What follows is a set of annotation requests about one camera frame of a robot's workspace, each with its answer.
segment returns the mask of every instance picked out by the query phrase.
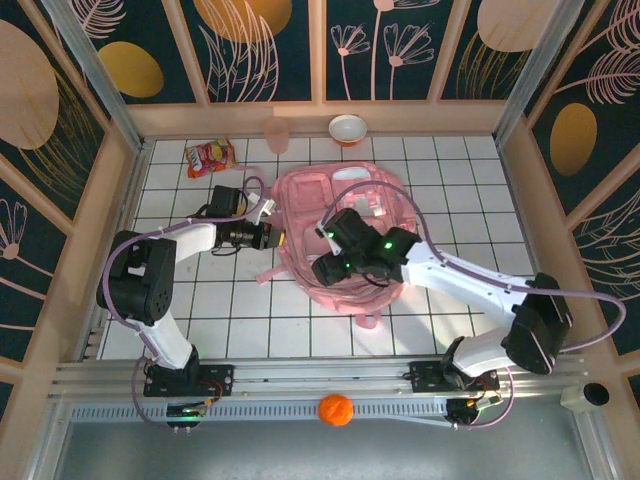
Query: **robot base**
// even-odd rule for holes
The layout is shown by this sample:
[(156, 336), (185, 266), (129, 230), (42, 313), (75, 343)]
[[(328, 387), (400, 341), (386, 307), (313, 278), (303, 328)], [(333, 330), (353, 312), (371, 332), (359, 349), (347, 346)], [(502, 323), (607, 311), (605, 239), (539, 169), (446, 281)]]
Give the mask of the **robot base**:
[(231, 395), (233, 388), (233, 365), (198, 365), (197, 382), (172, 381), (162, 372), (163, 369), (151, 366), (147, 369), (144, 385), (145, 397), (211, 397), (220, 395), (218, 384), (222, 386), (222, 396)]
[[(413, 393), (456, 392), (460, 388), (444, 378), (442, 362), (427, 360), (424, 362), (411, 362), (409, 372), (403, 378), (411, 381)], [(483, 373), (473, 380), (465, 392), (484, 392), (485, 390), (500, 390), (500, 382), (495, 370)]]

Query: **cable connector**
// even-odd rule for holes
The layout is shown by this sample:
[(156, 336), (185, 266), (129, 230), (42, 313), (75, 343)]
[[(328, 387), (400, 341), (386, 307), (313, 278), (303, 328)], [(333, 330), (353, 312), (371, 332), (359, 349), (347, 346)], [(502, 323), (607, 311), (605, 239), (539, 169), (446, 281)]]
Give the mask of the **cable connector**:
[(331, 238), (333, 236), (333, 234), (328, 233), (325, 229), (324, 229), (324, 225), (322, 224), (322, 219), (320, 219), (318, 221), (318, 223), (316, 224), (316, 233), (318, 235), (320, 235), (321, 237), (324, 237), (327, 242), (329, 242), (329, 247), (331, 247), (331, 253), (333, 253), (334, 255), (339, 255), (340, 252), (342, 251), (342, 249), (340, 248), (340, 246)]
[(476, 409), (478, 412), (485, 410), (494, 405), (500, 405), (502, 403), (502, 397), (499, 395), (493, 395), (491, 397), (481, 398), (476, 402)]
[(247, 220), (253, 222), (254, 225), (258, 225), (258, 223), (260, 223), (260, 217), (262, 217), (263, 215), (266, 215), (266, 216), (271, 215), (276, 208), (275, 200), (271, 198), (260, 199), (260, 195), (254, 192), (249, 193), (249, 195), (247, 196), (247, 201), (249, 203), (258, 205), (253, 210), (253, 213), (247, 217)]

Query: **leaf line drawing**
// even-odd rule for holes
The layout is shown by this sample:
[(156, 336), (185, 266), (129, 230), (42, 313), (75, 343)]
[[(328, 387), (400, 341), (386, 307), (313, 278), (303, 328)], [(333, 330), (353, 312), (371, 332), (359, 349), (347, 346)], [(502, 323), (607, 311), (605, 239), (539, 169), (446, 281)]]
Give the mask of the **leaf line drawing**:
[[(222, 20), (217, 4), (229, 22)], [(278, 88), (280, 66), (271, 27), (256, 16), (245, 0), (247, 22), (231, 0), (203, 2), (209, 25), (218, 33), (209, 34), (199, 26), (209, 51), (206, 87), (214, 102), (255, 102), (267, 96), (271, 101)], [(238, 38), (238, 41), (226, 40)]]
[(36, 149), (19, 149), (20, 156), (44, 185), (70, 203), (80, 201), (99, 141), (83, 100), (55, 71), (60, 98), (56, 130)]
[(340, 55), (340, 64), (342, 67), (342, 81), (344, 90), (347, 94), (347, 100), (351, 100), (351, 92), (349, 91), (349, 82), (347, 80), (347, 71), (344, 59), (349, 55), (368, 52), (371, 49), (371, 43), (365, 41), (367, 35), (362, 30), (362, 25), (357, 27), (349, 25), (342, 28), (340, 25), (331, 27), (331, 39), (335, 45), (338, 55)]
[(576, 55), (584, 52), (605, 35), (609, 44), (619, 51), (640, 47), (640, 2), (619, 0), (609, 20), (609, 27), (585, 43)]
[(387, 49), (389, 65), (391, 65), (389, 100), (393, 100), (393, 80), (396, 68), (433, 60), (434, 49), (427, 48), (431, 43), (430, 26), (430, 24), (424, 27), (407, 25), (399, 36), (397, 23), (384, 28), (384, 44)]
[(124, 0), (69, 0), (82, 30), (89, 38), (104, 40), (127, 14)]
[[(27, 225), (27, 207), (20, 202), (13, 204), (13, 210), (9, 207), (9, 202), (6, 199), (0, 199), (0, 261), (13, 261), (17, 260), (27, 267), (53, 277), (51, 272), (34, 265), (33, 263), (25, 260), (20, 256), (20, 242), (24, 236), (24, 231)], [(33, 298), (44, 300), (45, 295), (31, 290), (30, 288), (18, 285), (6, 278), (0, 277), (0, 283), (8, 286), (16, 291), (22, 292)]]
[(611, 51), (594, 63), (587, 78), (558, 87), (553, 94), (585, 85), (592, 103), (623, 105), (640, 87), (640, 0), (617, 0), (609, 26), (578, 54), (606, 36)]
[(440, 0), (373, 0), (376, 13), (375, 26), (373, 28), (373, 49), (371, 55), (371, 100), (376, 99), (376, 55), (378, 53), (378, 36), (380, 32), (380, 20), (383, 12), (392, 10), (408, 10), (413, 8), (431, 7), (440, 3)]
[(574, 237), (594, 283), (623, 301), (640, 297), (640, 191), (619, 207), (586, 218)]
[(593, 64), (587, 78), (564, 85), (555, 93), (583, 84), (592, 103), (624, 105), (624, 99), (640, 87), (640, 49), (611, 50)]

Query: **orange ball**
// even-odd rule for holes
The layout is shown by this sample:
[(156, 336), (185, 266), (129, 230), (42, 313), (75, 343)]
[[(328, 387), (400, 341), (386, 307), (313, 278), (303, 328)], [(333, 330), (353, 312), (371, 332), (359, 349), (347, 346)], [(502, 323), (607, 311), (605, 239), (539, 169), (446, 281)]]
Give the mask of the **orange ball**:
[(329, 395), (320, 401), (318, 417), (327, 425), (342, 427), (353, 418), (353, 402), (343, 395)]

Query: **white bowl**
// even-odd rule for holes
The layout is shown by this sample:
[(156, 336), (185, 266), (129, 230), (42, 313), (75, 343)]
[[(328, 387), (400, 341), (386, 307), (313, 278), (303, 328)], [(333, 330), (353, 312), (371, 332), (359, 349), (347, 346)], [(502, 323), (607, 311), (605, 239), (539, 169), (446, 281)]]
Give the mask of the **white bowl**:
[(329, 124), (329, 135), (343, 147), (355, 145), (367, 134), (367, 124), (356, 115), (338, 115)]

